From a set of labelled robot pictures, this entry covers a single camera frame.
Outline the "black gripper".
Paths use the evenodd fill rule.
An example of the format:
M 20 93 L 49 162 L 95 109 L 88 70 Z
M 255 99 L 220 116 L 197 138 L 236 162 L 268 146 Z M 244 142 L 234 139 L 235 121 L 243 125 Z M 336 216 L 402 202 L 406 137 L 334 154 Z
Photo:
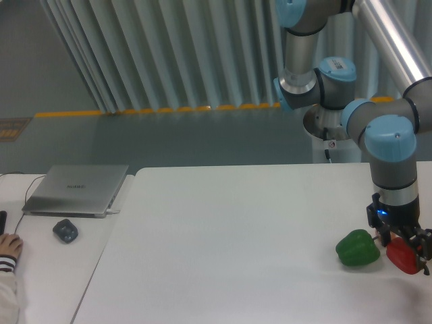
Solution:
M 393 229 L 413 228 L 408 245 L 414 253 L 416 269 L 424 274 L 430 274 L 427 263 L 431 260 L 431 229 L 420 227 L 419 197 L 417 196 L 410 203 L 397 206 L 385 204 L 379 200 L 380 198 L 379 193 L 374 193 L 372 203 L 367 207 L 369 226 L 376 229 L 375 240 L 378 240 L 383 247 L 387 247 L 392 241 L 392 232 L 389 227 Z

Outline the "white striped sleeve forearm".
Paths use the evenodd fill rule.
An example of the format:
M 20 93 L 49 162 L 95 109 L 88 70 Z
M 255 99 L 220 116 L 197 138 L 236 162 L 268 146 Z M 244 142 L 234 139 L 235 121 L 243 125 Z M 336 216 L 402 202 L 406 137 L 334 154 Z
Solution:
M 1 323 L 17 323 L 20 307 L 14 274 L 16 258 L 1 255 Z

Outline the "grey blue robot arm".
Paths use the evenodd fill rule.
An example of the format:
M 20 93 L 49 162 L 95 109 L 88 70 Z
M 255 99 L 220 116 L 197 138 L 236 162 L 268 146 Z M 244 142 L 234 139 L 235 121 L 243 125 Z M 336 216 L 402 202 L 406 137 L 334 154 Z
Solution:
M 374 185 L 367 218 L 388 259 L 407 274 L 429 273 L 431 230 L 419 223 L 416 135 L 431 130 L 431 65 L 390 1 L 277 1 L 288 49 L 275 90 L 285 110 L 313 106 L 310 133 L 351 139 L 369 157 Z M 343 57 L 313 66 L 318 34 L 331 16 L 351 13 L 365 28 L 401 98 L 354 98 L 356 68 Z

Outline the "person's hand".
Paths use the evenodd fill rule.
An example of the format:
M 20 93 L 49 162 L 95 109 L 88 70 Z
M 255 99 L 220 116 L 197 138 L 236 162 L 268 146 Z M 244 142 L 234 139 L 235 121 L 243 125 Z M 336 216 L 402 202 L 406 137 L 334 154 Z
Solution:
M 1 234 L 0 255 L 18 260 L 22 253 L 23 243 L 23 239 L 17 234 Z

